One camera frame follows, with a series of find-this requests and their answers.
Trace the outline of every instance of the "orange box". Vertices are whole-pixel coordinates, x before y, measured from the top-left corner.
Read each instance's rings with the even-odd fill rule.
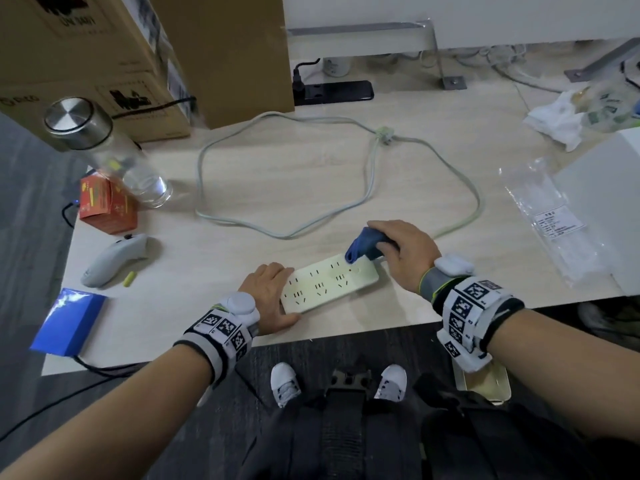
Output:
[[[121,186],[101,175],[89,175],[81,181],[81,221],[107,234],[138,227],[138,202]]]

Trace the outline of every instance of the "white tissue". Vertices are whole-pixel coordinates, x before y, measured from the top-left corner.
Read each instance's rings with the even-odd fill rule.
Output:
[[[536,131],[549,135],[564,143],[567,152],[572,152],[582,141],[582,112],[576,114],[571,96],[575,91],[565,91],[555,102],[532,109],[524,123]]]

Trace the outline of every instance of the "stainless steel lid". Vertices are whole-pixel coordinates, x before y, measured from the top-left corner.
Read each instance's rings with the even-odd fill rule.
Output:
[[[45,112],[44,125],[70,150],[93,148],[113,129],[113,121],[100,105],[84,98],[64,98],[53,103]]]

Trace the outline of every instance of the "white wall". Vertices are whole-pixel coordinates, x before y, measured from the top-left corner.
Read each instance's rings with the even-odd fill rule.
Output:
[[[287,28],[430,18],[440,48],[640,36],[640,0],[284,0],[284,12]],[[298,37],[290,43],[291,56],[368,55],[429,48],[424,35],[402,32],[406,33],[383,32],[377,42],[370,39],[371,33],[322,36],[324,41],[319,45],[318,36]],[[375,48],[385,41],[398,50]],[[345,52],[353,42],[354,47],[360,47],[357,53],[325,53]],[[322,53],[311,53],[314,44]]]

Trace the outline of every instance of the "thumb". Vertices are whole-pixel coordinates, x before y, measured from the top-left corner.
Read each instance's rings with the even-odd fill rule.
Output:
[[[278,320],[278,330],[284,330],[285,328],[295,325],[300,318],[302,318],[302,314],[300,313],[288,313],[286,315],[281,315]]]
[[[379,242],[376,244],[377,249],[385,255],[389,264],[389,271],[393,274],[400,267],[400,252],[393,244],[388,242]]]

